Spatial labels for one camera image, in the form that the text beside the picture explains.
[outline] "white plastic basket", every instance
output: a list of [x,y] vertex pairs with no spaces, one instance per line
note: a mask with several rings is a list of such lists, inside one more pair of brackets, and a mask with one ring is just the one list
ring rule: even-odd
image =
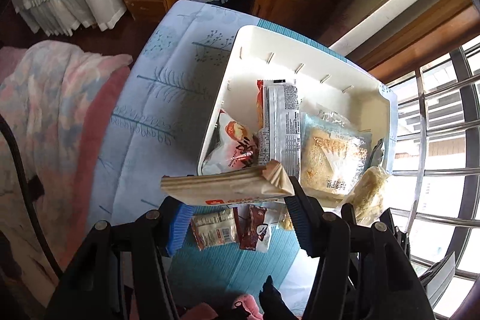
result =
[[391,172],[397,139],[397,96],[373,76],[327,52],[282,34],[247,25],[237,33],[198,159],[198,175],[210,148],[220,109],[258,131],[258,79],[296,79],[298,97],[370,129],[372,145],[384,138],[383,167]]

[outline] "window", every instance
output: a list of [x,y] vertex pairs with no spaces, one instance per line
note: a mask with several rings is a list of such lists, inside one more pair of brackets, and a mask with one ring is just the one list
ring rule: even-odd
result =
[[449,317],[480,273],[480,36],[389,86],[399,104],[387,202],[417,275],[455,252],[455,277],[434,307]]

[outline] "wooden floor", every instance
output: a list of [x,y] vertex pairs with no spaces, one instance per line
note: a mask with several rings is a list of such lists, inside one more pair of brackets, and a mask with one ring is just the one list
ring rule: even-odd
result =
[[15,14],[13,6],[9,4],[0,16],[0,40],[4,45],[17,48],[29,48],[43,40],[65,41],[78,45],[86,52],[103,55],[127,53],[136,60],[157,25],[157,22],[134,21],[129,12],[126,12],[111,30],[102,32],[98,28],[79,27],[71,37],[66,35],[47,37],[42,30],[33,34],[22,17]]

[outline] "pink blanket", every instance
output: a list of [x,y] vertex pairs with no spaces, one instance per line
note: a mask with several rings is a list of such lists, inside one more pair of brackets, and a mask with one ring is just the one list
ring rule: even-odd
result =
[[[95,162],[131,60],[129,55],[102,56],[56,41],[28,50],[0,50],[0,113],[15,134],[27,178],[38,175],[44,186],[45,195],[35,208],[63,268],[85,234]],[[17,67],[6,76],[15,62]],[[56,277],[25,212],[3,138],[0,183],[0,229],[22,268],[24,283],[46,305]]]

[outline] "food wrapper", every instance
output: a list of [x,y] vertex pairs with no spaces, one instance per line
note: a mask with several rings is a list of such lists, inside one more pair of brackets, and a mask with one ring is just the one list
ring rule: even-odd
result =
[[282,211],[280,212],[280,218],[278,219],[277,226],[278,228],[281,228],[284,231],[293,230],[292,218],[290,217],[289,210],[287,209],[286,205],[283,207]]
[[389,176],[382,167],[370,167],[334,212],[340,215],[342,205],[350,203],[355,211],[357,224],[370,226],[386,209],[383,200]]
[[204,160],[203,175],[239,170],[257,163],[254,135],[223,110],[218,117],[218,130],[220,141]]
[[240,249],[267,252],[270,247],[272,228],[270,223],[275,215],[270,209],[249,205],[249,217],[240,239]]
[[295,81],[259,80],[257,114],[258,163],[271,159],[282,163],[288,175],[300,175],[300,112]]
[[160,187],[187,205],[229,205],[294,195],[292,183],[276,160],[265,166],[216,175],[164,176]]
[[233,209],[193,216],[191,228],[200,250],[238,242]]
[[343,198],[363,172],[371,133],[357,132],[307,114],[302,114],[302,119],[302,187]]

